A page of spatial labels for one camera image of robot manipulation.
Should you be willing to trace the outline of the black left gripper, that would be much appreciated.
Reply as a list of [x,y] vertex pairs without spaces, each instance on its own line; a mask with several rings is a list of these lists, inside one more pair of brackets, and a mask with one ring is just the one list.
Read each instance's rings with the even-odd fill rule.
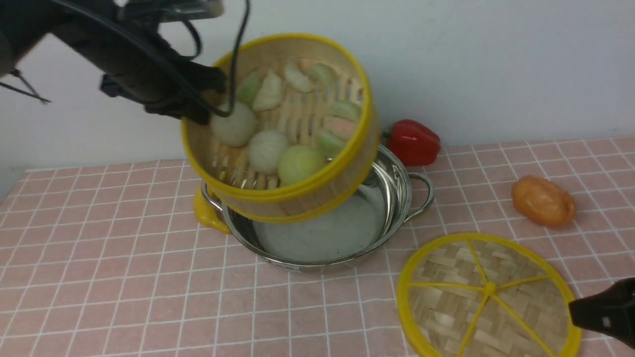
[[143,55],[101,59],[104,72],[100,90],[109,97],[122,97],[143,105],[147,113],[187,118],[197,124],[209,124],[211,110],[198,102],[204,91],[224,94],[228,77],[216,67],[206,67],[187,59],[171,59],[179,75],[193,87],[188,94],[164,70]]

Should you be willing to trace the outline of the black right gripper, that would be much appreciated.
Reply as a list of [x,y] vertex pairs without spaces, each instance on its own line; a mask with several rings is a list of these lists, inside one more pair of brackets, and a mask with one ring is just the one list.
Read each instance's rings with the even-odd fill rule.
[[635,279],[613,283],[601,293],[569,302],[573,326],[608,335],[635,348]]

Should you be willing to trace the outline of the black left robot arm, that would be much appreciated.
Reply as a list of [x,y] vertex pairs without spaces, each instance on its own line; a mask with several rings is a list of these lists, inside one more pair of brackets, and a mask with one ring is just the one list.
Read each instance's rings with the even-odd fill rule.
[[154,115],[187,118],[201,125],[234,111],[235,69],[195,63],[202,40],[192,20],[220,17],[219,0],[3,0],[1,75],[19,78],[21,90],[43,98],[18,63],[52,35],[102,72],[105,95],[130,100]]

